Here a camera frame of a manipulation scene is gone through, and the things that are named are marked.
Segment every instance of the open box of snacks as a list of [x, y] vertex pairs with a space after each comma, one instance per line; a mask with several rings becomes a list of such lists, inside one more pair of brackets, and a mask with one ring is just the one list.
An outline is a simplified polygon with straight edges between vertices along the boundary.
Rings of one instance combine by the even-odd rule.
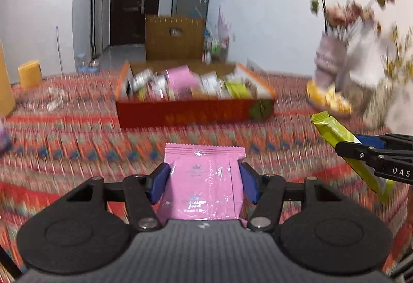
[[274, 101], [274, 90], [241, 64], [126, 62], [116, 88], [124, 129], [263, 121]]

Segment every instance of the green wrapper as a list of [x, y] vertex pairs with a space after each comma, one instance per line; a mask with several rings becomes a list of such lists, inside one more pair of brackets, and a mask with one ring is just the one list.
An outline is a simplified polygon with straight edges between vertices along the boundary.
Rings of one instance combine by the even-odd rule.
[[[339, 123], [335, 118], [328, 115], [328, 112], [313, 114], [311, 120], [317, 127], [320, 135], [333, 147], [340, 141], [360, 143], [360, 141]], [[394, 181], [376, 177], [374, 170], [363, 161], [344, 158], [347, 164], [365, 181], [370, 189], [380, 194], [382, 203], [389, 201], [389, 196], [394, 187]]]

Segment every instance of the gray ribbed surface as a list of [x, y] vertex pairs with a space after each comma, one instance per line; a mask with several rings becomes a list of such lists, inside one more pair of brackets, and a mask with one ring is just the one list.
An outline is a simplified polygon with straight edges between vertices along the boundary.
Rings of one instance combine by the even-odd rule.
[[30, 270], [19, 283], [390, 283], [380, 272], [330, 277], [302, 269], [264, 233], [239, 221], [171, 220], [138, 234], [111, 265], [79, 276], [47, 276]]

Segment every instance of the doorway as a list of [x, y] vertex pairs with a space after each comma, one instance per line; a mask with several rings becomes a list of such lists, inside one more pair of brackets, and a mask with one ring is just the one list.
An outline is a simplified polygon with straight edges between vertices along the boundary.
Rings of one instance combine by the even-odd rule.
[[103, 53], [102, 10], [103, 0], [90, 0], [90, 45], [93, 60]]
[[110, 44], [145, 44], [145, 15], [158, 15], [159, 0], [111, 0]]

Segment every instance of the patterned tablecloth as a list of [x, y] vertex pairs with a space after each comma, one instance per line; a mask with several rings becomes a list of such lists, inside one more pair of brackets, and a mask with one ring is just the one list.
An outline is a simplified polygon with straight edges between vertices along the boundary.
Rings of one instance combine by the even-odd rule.
[[[260, 173], [282, 175], [288, 181], [316, 176], [375, 212], [395, 237], [385, 266], [389, 271], [412, 235], [412, 226], [406, 220], [408, 186], [397, 184], [390, 203], [381, 205], [378, 196], [335, 154], [311, 123], [314, 110], [305, 98], [308, 78], [256, 73], [277, 91], [275, 116], [267, 122], [136, 131], [119, 128], [114, 102], [115, 71], [51, 77], [30, 91], [16, 86], [17, 109], [7, 119], [15, 145], [13, 151], [0, 158], [0, 244], [22, 266], [15, 237], [26, 219], [91, 176], [103, 176], [106, 182], [112, 182], [130, 174], [150, 173], [163, 160], [166, 142], [238, 145], [246, 148], [246, 161]], [[47, 112], [48, 87], [61, 88], [67, 95], [54, 112]], [[353, 133], [376, 134], [366, 130], [358, 117], [343, 124]], [[49, 152], [51, 140], [75, 140], [77, 148], [85, 141], [94, 147], [104, 143], [106, 152], [112, 154], [105, 158], [96, 153], [91, 160], [68, 156], [53, 159]], [[125, 145], [132, 155], [123, 154]], [[113, 204], [109, 209], [126, 220], [123, 205]], [[246, 207], [243, 215], [251, 209], [251, 205]], [[289, 203], [282, 219], [299, 210], [299, 203]], [[0, 276], [7, 281], [4, 272]]]

